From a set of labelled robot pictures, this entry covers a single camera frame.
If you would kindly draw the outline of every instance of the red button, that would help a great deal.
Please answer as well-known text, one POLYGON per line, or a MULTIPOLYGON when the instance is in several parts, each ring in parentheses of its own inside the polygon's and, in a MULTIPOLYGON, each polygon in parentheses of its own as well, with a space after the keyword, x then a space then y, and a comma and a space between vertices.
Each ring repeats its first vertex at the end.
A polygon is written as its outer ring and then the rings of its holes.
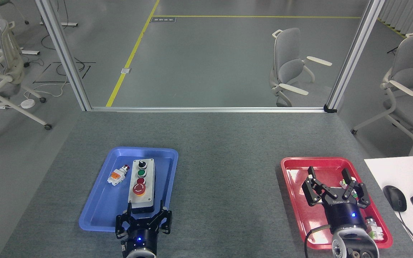
POLYGON ((143 195, 144 191, 146 191, 146 186, 142 183, 137 183, 133 186, 133 193, 136 195, 143 195))
POLYGON ((136 179, 136 183, 146 183, 146 180, 143 177, 141 177, 136 179))

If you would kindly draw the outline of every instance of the office chair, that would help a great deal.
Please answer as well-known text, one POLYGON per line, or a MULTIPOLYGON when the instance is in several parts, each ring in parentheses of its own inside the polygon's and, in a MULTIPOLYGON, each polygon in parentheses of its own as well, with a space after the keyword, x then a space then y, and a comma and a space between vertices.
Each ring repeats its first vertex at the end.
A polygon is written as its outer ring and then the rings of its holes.
POLYGON ((15 10, 22 17, 23 21, 25 21, 25 24, 30 24, 29 21, 27 21, 27 19, 25 18, 25 16, 23 16, 23 13, 17 8, 17 6, 11 0, 0 0, 0 6, 6 5, 6 4, 11 4, 15 8, 15 10))
POLYGON ((272 93, 278 97, 278 107, 292 106, 323 106, 331 94, 331 89, 326 86, 315 84, 315 75, 305 66, 307 63, 316 62, 322 65, 331 66, 332 63, 316 58, 306 57, 305 60, 299 58, 300 30, 289 28, 277 30, 272 36, 275 38, 274 46, 274 67, 270 71, 269 82, 272 93), (310 83, 296 81, 288 82, 303 71, 310 77, 310 83))
MULTIPOLYGON (((413 35, 404 39, 398 46, 393 66, 385 74, 380 88, 385 90, 389 98, 384 102, 387 110, 354 126, 351 133, 355 135, 361 127, 377 119, 386 118, 407 134, 413 142, 413 134, 400 124, 400 121, 403 121, 413 129, 413 91, 410 90, 410 88, 413 89, 413 35)), ((413 145, 409 156, 413 156, 413 145)))
POLYGON ((21 85, 25 73, 23 71, 23 59, 20 56, 20 47, 12 34, 15 25, 13 22, 7 23, 5 20, 0 20, 0 26, 2 30, 0 35, 0 67, 1 65, 4 66, 4 68, 0 69, 0 106, 7 105, 42 124, 46 130, 50 130, 52 128, 51 124, 44 122, 9 100, 11 96, 16 95, 20 91, 20 88, 38 97, 41 103, 44 103, 46 98, 39 95, 36 91, 21 85))

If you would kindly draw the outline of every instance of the blue tray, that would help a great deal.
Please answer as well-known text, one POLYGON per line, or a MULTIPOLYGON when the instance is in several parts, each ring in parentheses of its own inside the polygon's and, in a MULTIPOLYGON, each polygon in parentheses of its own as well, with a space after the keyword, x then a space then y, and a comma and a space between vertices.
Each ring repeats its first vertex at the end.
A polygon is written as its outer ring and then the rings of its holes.
POLYGON ((125 164, 131 167, 133 160, 144 158, 153 158, 156 166, 154 212, 132 214, 133 217, 135 219, 152 217, 160 211, 160 200, 164 200, 165 207, 169 207, 178 158, 177 151, 160 148, 116 147, 108 153, 79 217, 79 226, 83 230, 115 231, 116 216, 127 209, 131 170, 116 186, 107 182, 108 177, 116 168, 121 168, 125 164))

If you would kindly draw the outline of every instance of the black selector switch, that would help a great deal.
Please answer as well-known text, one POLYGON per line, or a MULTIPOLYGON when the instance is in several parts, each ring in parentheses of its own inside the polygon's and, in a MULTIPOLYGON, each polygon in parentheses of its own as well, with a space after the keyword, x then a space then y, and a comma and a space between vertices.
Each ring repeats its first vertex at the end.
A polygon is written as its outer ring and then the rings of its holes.
POLYGON ((147 164, 146 164, 146 162, 144 162, 144 161, 139 161, 139 163, 138 163, 138 168, 141 168, 141 169, 145 169, 145 168, 147 168, 147 164))

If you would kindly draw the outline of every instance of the table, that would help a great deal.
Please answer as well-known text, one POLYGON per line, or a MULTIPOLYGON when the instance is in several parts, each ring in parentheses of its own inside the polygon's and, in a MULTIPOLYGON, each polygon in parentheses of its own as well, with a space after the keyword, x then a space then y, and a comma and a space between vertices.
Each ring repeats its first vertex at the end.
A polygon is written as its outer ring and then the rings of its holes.
POLYGON ((407 210, 401 213, 404 222, 413 232, 413 157, 391 157, 365 159, 379 186, 391 185, 400 189, 406 196, 407 210))
MULTIPOLYGON (((80 114, 0 257, 121 257, 113 232, 78 225, 116 146, 179 153, 172 231, 159 234, 159 258, 303 257, 280 167, 285 157, 350 160, 394 237, 381 256, 413 257, 410 237, 337 114, 113 112, 80 114)), ((310 258, 333 257, 330 249, 308 251, 310 258)))

